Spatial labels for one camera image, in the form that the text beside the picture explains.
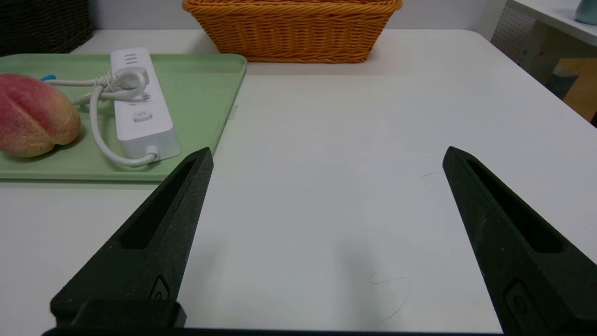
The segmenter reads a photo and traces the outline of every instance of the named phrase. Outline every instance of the power cord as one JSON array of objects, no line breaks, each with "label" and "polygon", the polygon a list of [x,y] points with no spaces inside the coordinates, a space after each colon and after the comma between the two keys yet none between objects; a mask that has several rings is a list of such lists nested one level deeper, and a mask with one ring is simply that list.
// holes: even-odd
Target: power cord
[{"label": "power cord", "polygon": [[97,121],[97,104],[99,100],[130,100],[145,91],[149,82],[147,71],[140,66],[123,68],[115,74],[108,72],[105,76],[87,81],[46,80],[46,83],[55,86],[93,87],[90,94],[73,100],[73,105],[89,104],[89,119],[91,134],[97,147],[110,161],[129,167],[139,167],[155,161],[159,157],[159,148],[148,146],[142,158],[125,158],[114,153],[101,138],[99,123]]}]

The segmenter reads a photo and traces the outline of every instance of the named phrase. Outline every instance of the white wall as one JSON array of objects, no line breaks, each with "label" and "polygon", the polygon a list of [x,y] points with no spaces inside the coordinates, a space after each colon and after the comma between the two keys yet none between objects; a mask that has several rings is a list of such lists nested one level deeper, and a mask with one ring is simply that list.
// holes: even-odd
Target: white wall
[{"label": "white wall", "polygon": [[[467,29],[489,37],[506,0],[404,0],[394,29]],[[99,29],[196,29],[181,0],[91,0]]]}]

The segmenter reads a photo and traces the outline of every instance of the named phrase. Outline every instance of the orange wicker basket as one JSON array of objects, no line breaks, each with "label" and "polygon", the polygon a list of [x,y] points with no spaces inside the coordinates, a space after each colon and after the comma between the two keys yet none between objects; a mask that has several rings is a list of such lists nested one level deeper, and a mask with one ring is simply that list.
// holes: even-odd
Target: orange wicker basket
[{"label": "orange wicker basket", "polygon": [[359,63],[402,0],[184,0],[221,53],[255,62]]}]

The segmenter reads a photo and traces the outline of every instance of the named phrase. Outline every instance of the power button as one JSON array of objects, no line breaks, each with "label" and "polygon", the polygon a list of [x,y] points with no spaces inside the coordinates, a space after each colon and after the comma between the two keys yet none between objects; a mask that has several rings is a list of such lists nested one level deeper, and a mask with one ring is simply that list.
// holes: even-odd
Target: power button
[{"label": "power button", "polygon": [[133,115],[133,120],[135,123],[141,123],[142,121],[146,121],[152,118],[151,113],[149,111],[139,111]]}]

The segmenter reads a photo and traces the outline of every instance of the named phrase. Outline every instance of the green tray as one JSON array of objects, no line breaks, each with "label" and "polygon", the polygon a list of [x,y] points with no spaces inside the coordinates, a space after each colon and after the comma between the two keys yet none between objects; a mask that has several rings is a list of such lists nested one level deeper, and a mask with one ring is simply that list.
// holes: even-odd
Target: green tray
[{"label": "green tray", "polygon": [[[0,154],[2,179],[77,179],[101,181],[162,181],[191,152],[215,150],[247,61],[239,55],[153,54],[151,56],[182,153],[138,168],[122,167],[106,159],[97,149],[87,107],[81,112],[81,134],[72,144],[56,146],[36,158]],[[20,54],[0,57],[0,74],[14,73],[42,78],[88,80],[107,74],[107,54]],[[89,87],[58,87],[70,99],[89,93]],[[107,145],[124,155],[116,138],[112,102],[99,105],[100,130]]]}]

